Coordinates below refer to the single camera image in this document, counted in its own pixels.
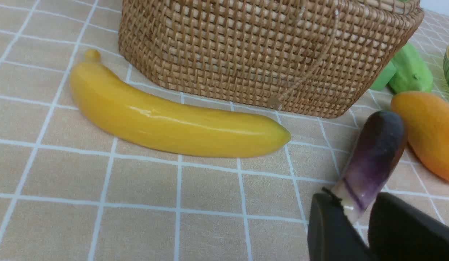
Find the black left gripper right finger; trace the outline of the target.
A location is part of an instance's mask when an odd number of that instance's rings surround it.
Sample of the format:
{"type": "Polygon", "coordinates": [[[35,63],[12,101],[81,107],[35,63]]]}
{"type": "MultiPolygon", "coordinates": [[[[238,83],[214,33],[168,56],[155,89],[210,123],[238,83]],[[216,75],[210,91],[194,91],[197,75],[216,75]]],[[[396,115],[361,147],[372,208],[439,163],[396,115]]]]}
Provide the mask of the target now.
{"type": "Polygon", "coordinates": [[[368,243],[380,261],[449,261],[449,226],[387,192],[372,206],[368,243]]]}

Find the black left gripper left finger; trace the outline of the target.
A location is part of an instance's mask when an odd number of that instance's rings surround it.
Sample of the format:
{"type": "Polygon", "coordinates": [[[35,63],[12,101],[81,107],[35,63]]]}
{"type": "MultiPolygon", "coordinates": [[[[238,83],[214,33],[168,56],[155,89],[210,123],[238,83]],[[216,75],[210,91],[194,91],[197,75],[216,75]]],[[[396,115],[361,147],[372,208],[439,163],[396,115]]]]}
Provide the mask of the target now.
{"type": "Polygon", "coordinates": [[[311,198],[308,224],[311,261],[370,261],[372,255],[344,214],[341,199],[329,189],[311,198]]]}

